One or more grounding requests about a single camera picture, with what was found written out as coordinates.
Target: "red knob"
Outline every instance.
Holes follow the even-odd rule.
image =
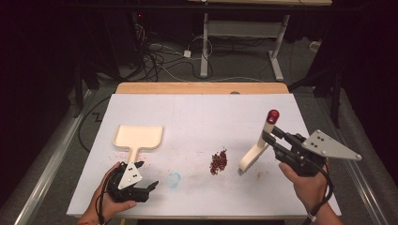
[[[279,112],[277,110],[271,110],[267,116],[267,123],[274,125],[279,118]]]

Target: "human hand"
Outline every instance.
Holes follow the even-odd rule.
[[[91,199],[90,204],[88,205],[86,211],[82,215],[82,217],[79,219],[78,224],[83,225],[83,224],[99,224],[100,219],[97,214],[97,210],[100,207],[99,201],[97,201],[98,197],[101,194],[102,188],[105,184],[106,177],[117,167],[119,167],[120,162],[117,162],[114,167],[112,167],[102,178],[101,183],[99,184],[99,187],[96,189],[96,191],[93,194],[93,197]],[[117,213],[131,209],[132,207],[135,207],[137,205],[137,202],[135,201],[126,201],[126,202],[115,202],[111,196],[109,196],[108,193],[104,193],[103,195],[103,202],[102,202],[102,215],[104,217],[104,221],[108,221],[111,218],[113,218]]]
[[[311,213],[325,198],[328,185],[325,176],[321,172],[314,177],[298,176],[289,165],[283,162],[279,164],[279,167],[287,179],[293,183],[296,195],[304,204],[307,212]],[[315,218],[314,224],[316,225],[343,225],[343,222],[337,217],[328,202],[324,203],[316,215],[312,215],[312,217]]]
[[[293,183],[296,195],[304,204],[307,212],[311,212],[325,197],[328,182],[325,176],[319,172],[314,177],[298,176],[286,163],[279,164],[283,174]]]

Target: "red debris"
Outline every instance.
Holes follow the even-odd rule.
[[[226,149],[220,152],[220,155],[217,155],[217,153],[212,156],[212,161],[210,163],[210,172],[211,174],[218,174],[220,171],[223,171],[225,169],[225,166],[227,164],[227,159],[226,159]]]

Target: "white tabletop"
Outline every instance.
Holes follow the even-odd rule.
[[[161,145],[141,152],[144,177],[159,180],[149,200],[120,213],[123,218],[296,218],[306,212],[283,176],[272,149],[244,174],[238,163],[257,142],[268,111],[277,126],[308,137],[293,95],[122,95],[112,96],[99,133],[70,202],[68,215],[80,216],[101,178],[128,153],[113,145],[118,125],[164,126]],[[280,144],[290,148],[286,142]],[[210,173],[211,156],[226,149],[228,164]],[[341,215],[335,198],[334,211]]]

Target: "gray carpet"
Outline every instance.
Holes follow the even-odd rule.
[[[210,58],[213,69],[213,76],[210,81],[240,77],[236,79],[222,80],[222,82],[253,82],[256,79],[262,82],[275,82],[272,69],[269,66],[267,51],[272,48],[272,41],[266,40],[258,47],[242,46],[242,49],[235,50],[227,56],[217,56],[226,54],[222,48],[214,49],[214,55]],[[305,77],[307,70],[314,59],[314,53],[308,51],[310,41],[303,39],[295,44],[284,43],[279,55],[279,62],[285,77],[285,83],[290,84]],[[182,53],[184,48],[167,43],[167,46]],[[173,60],[177,56],[165,54],[164,58]],[[194,72],[199,74],[199,61],[192,61]],[[189,64],[180,64],[168,68],[167,73],[162,71],[159,74],[158,82],[178,82],[176,79],[197,82],[200,81],[192,76]],[[117,83],[110,81],[104,75],[99,76],[101,85],[99,91],[94,96],[90,106],[91,109],[96,103],[110,96],[116,89]],[[374,205],[366,205],[363,195],[358,192],[359,185],[352,178],[352,173],[347,169],[349,165],[344,160],[330,161],[330,176],[336,187],[335,196],[342,210],[342,220],[344,224],[394,224],[398,220],[398,191],[390,176],[384,169],[382,162],[378,159],[367,139],[355,113],[352,112],[349,100],[344,92],[340,110],[340,129],[335,129],[328,116],[329,100],[326,98],[314,98],[312,88],[299,88],[294,91],[298,106],[304,118],[307,129],[312,133],[316,129],[321,129],[331,137],[347,144],[348,147],[362,154],[364,160],[358,163],[366,185],[371,189],[376,200],[376,206],[380,209],[374,210]],[[93,113],[99,114],[99,120],[106,111],[107,101],[101,103]],[[89,149],[96,138],[100,128],[100,121],[95,114],[89,114],[84,121],[81,130],[83,144]],[[49,145],[37,161],[32,165],[31,170],[22,180],[19,187],[10,196],[8,202],[0,210],[0,224],[13,224],[23,209],[23,205],[29,197],[36,182],[41,176],[42,171],[50,160],[52,147]],[[76,188],[80,174],[83,170],[88,153],[80,144],[77,133],[69,145],[68,151],[59,167],[50,189],[48,190],[43,202],[38,208],[35,216],[32,217],[32,224],[75,224],[77,219],[66,215],[70,199]],[[301,224],[302,220],[287,220],[288,225]],[[114,219],[110,224],[120,224],[119,219]]]

